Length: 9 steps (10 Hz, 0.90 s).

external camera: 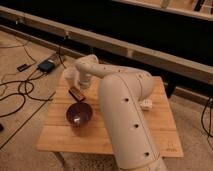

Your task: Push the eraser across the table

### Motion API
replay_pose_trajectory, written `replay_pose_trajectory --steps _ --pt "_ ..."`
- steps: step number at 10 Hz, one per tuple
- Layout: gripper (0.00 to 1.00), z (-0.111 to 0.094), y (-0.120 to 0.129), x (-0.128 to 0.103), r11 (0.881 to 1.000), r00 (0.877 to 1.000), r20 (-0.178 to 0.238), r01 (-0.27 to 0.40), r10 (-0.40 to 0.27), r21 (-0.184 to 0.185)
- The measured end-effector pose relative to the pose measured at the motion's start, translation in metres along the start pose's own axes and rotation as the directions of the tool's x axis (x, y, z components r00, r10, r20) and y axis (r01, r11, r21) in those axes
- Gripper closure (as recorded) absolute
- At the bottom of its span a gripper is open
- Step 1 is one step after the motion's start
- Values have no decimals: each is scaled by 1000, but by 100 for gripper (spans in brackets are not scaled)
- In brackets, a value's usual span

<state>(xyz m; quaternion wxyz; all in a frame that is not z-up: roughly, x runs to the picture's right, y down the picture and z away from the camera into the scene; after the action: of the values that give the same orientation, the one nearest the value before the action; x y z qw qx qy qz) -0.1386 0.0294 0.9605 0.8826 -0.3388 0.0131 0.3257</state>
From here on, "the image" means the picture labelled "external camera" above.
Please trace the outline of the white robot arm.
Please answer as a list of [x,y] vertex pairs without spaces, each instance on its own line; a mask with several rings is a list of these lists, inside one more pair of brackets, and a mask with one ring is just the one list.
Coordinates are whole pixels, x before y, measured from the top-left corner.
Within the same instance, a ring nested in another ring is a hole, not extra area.
[[99,106],[119,169],[167,171],[140,107],[153,92],[152,75],[132,67],[101,64],[93,54],[63,71],[69,87],[88,88],[94,76],[100,79]]

